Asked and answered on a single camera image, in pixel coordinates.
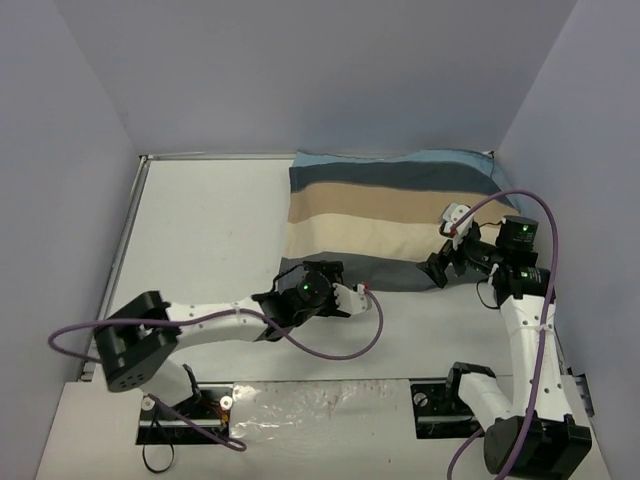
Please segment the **striped blue pillowcase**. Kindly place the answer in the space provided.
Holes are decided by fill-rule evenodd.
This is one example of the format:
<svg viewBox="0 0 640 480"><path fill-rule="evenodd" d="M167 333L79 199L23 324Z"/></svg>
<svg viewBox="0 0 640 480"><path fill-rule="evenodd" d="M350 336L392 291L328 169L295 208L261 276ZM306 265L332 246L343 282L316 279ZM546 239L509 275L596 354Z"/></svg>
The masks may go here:
<svg viewBox="0 0 640 480"><path fill-rule="evenodd" d="M304 261L339 261L346 283L388 292L433 288L417 265L444 245L439 228L450 204L474 206L511 187L490 155L469 150L299 152L289 184L281 287L294 283Z"/></svg>

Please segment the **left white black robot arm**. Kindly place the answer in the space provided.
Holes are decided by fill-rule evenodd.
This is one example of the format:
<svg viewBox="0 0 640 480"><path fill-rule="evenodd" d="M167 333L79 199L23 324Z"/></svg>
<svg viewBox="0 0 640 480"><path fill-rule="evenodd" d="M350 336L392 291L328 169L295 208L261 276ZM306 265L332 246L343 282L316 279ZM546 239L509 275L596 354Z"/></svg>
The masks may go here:
<svg viewBox="0 0 640 480"><path fill-rule="evenodd" d="M144 292L94 329L107 389L121 393L149 388L179 418L195 415L201 393L185 366L170 356L193 346L226 341L275 342L314 316L338 316L337 287L343 283L340 261L304 261L296 284L277 283L294 271L278 274L269 291L227 304L179 305L157 290Z"/></svg>

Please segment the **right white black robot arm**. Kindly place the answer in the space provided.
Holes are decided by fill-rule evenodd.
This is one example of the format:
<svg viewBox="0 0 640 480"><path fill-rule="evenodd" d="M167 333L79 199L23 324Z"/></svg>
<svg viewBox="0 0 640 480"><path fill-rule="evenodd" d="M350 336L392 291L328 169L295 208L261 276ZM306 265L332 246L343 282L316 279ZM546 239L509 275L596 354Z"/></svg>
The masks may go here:
<svg viewBox="0 0 640 480"><path fill-rule="evenodd" d="M577 424L561 379L556 350L555 290L551 273L537 266L534 239L538 223L508 215L494 242L461 206L443 218L447 240L419 264L436 286L447 272L483 274L506 325L513 393L506 396L486 366L455 363L443 389L446 406L469 410L484 436L484 462L490 474L520 479L568 479L592 447L589 428Z"/></svg>

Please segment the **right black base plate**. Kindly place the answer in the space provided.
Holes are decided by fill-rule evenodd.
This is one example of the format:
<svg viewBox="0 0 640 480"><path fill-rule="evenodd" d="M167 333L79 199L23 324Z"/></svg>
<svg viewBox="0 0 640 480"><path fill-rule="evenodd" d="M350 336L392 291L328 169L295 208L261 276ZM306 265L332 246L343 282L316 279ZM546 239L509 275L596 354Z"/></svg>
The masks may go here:
<svg viewBox="0 0 640 480"><path fill-rule="evenodd" d="M419 440L466 439L480 428L470 408L448 393L444 378L411 380L409 386Z"/></svg>

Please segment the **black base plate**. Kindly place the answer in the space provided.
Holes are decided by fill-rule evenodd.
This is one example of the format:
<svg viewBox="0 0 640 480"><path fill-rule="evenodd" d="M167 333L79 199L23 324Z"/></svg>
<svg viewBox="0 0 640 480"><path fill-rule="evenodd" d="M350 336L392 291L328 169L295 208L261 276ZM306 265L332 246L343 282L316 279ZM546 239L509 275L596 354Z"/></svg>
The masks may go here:
<svg viewBox="0 0 640 480"><path fill-rule="evenodd" d="M409 386L419 440L466 439L480 428L470 408L448 393L444 378L411 380Z"/></svg>
<svg viewBox="0 0 640 480"><path fill-rule="evenodd" d="M221 405L224 397L233 397L231 384L202 383L199 385L201 400L194 406L175 407L182 416L220 438L228 438L230 413ZM144 397L139 411L136 444L143 445L214 445L217 443L192 429L180 418L157 409Z"/></svg>

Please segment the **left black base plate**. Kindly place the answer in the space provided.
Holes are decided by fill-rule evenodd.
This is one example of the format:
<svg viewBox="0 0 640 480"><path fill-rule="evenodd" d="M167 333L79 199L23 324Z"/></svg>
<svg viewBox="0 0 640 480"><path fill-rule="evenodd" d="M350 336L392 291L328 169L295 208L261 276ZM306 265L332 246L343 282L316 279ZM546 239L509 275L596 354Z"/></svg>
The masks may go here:
<svg viewBox="0 0 640 480"><path fill-rule="evenodd" d="M175 407L182 416L220 438L228 438L230 413L221 405L224 397L233 397L231 384L202 383L199 385L201 400L194 406ZM180 418L157 409L144 397L139 411L136 444L143 445L214 445L217 443L192 429Z"/></svg>

